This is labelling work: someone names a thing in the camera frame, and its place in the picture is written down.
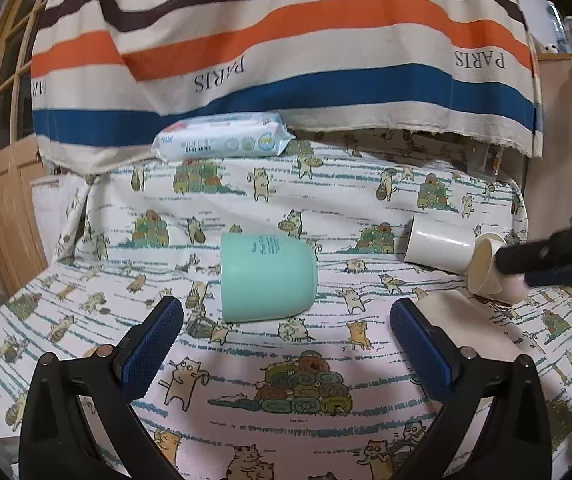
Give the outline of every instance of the pack of baby wipes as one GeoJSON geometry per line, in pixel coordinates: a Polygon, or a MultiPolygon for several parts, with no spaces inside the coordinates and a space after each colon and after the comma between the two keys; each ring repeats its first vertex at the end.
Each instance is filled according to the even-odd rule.
{"type": "Polygon", "coordinates": [[[156,135],[152,152],[166,162],[185,158],[276,156],[293,138],[278,113],[223,114],[171,124],[156,135]]]}

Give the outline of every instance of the orange stripe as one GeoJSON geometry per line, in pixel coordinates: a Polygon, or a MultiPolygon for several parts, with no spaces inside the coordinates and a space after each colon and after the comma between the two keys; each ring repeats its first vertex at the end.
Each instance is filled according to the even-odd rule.
{"type": "Polygon", "coordinates": [[[50,49],[32,56],[31,77],[53,70],[86,65],[123,65],[124,60],[105,30],[94,30],[74,40],[56,43],[50,49]]]}
{"type": "MultiPolygon", "coordinates": [[[[270,12],[248,28],[131,52],[123,54],[122,58],[136,80],[146,81],[184,75],[230,62],[249,47],[266,41],[300,36],[317,30],[389,27],[399,23],[416,23],[439,30],[459,48],[502,48],[531,70],[528,46],[516,40],[504,26],[493,20],[454,22],[443,8],[429,0],[321,0],[293,4],[270,12]]],[[[85,36],[83,34],[67,43],[84,41],[87,44],[86,40],[82,40],[85,36]]],[[[48,70],[39,70],[39,75],[57,68],[96,64],[95,59],[102,55],[102,50],[108,54],[105,44],[93,44],[92,53],[83,52],[90,49],[89,46],[75,46],[66,53],[70,57],[64,59],[56,51],[59,46],[57,44],[38,55],[48,59],[48,63],[44,63],[48,65],[48,70]],[[93,61],[86,62],[87,57],[92,57],[93,61]]],[[[111,40],[111,55],[115,53],[111,40]]]]}

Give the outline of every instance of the blue gripper pad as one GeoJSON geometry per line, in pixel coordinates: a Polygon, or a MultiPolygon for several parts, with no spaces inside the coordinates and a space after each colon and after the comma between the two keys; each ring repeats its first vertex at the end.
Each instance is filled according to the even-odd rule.
{"type": "Polygon", "coordinates": [[[453,370],[428,332],[441,329],[430,325],[409,298],[397,300],[391,307],[390,327],[426,394],[439,402],[448,400],[453,370]]]}
{"type": "Polygon", "coordinates": [[[128,402],[146,395],[183,323],[182,303],[165,296],[146,319],[131,327],[119,342],[113,371],[128,402]]]}

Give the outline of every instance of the blue stripe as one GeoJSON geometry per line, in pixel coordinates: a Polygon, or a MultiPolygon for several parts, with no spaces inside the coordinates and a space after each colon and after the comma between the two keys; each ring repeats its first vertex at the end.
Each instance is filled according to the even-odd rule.
{"type": "Polygon", "coordinates": [[[512,119],[533,130],[534,105],[515,88],[497,82],[467,83],[437,68],[406,64],[304,74],[253,86],[182,114],[138,110],[42,109],[33,111],[37,134],[67,144],[150,144],[169,124],[190,117],[289,108],[327,108],[416,101],[458,112],[512,119]]]}

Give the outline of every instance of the cat print tablecloth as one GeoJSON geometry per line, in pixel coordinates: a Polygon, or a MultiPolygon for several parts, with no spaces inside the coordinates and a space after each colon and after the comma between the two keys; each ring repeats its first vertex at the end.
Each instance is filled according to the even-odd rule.
{"type": "MultiPolygon", "coordinates": [[[[151,162],[86,179],[59,261],[0,307],[0,436],[21,430],[39,355],[89,355],[172,294],[185,307],[184,327],[132,405],[186,479],[389,478],[440,408],[400,351],[390,306],[440,290],[470,296],[463,276],[403,262],[415,214],[508,243],[527,229],[516,186],[485,184],[425,153],[375,157],[300,140],[281,158],[151,162]],[[224,232],[310,244],[313,307],[290,319],[224,323],[224,232]]],[[[537,364],[558,479],[572,464],[572,298],[546,288],[514,307],[473,301],[537,364]]],[[[83,404],[105,457],[122,468],[92,399],[83,404]]]]}

